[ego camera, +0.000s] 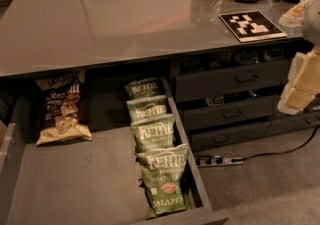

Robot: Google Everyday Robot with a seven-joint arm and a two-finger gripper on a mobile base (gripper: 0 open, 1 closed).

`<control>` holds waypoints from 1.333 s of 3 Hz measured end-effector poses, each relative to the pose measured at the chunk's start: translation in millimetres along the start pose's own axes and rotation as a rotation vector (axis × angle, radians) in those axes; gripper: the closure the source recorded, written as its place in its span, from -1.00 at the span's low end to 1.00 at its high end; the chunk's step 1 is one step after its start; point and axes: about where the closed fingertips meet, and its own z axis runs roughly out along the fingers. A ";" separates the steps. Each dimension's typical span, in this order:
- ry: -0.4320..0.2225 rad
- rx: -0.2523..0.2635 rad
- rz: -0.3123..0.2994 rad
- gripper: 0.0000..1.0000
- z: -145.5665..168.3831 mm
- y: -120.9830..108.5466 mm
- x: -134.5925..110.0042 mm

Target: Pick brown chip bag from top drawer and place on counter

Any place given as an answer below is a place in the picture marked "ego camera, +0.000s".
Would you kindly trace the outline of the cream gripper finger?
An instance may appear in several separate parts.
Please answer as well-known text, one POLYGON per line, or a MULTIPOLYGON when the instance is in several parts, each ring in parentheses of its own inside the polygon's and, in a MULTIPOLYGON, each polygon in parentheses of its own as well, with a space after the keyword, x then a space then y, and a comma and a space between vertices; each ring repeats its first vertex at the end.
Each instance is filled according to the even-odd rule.
POLYGON ((285 27, 303 26, 306 23, 307 4, 308 0, 302 0, 290 8, 280 17, 279 23, 285 27))
POLYGON ((303 111, 320 93, 320 51, 297 52, 293 58, 288 83, 280 96, 277 109, 295 115, 303 111))

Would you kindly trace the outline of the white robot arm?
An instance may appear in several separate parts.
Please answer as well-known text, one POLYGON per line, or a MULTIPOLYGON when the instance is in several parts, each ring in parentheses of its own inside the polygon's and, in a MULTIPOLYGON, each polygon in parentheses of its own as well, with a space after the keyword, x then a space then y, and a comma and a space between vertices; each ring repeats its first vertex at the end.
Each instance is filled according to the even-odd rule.
POLYGON ((307 54, 296 53, 277 105, 281 113, 295 115, 320 93, 320 0, 300 1, 281 16, 279 23, 301 26, 303 38, 314 45, 307 54))

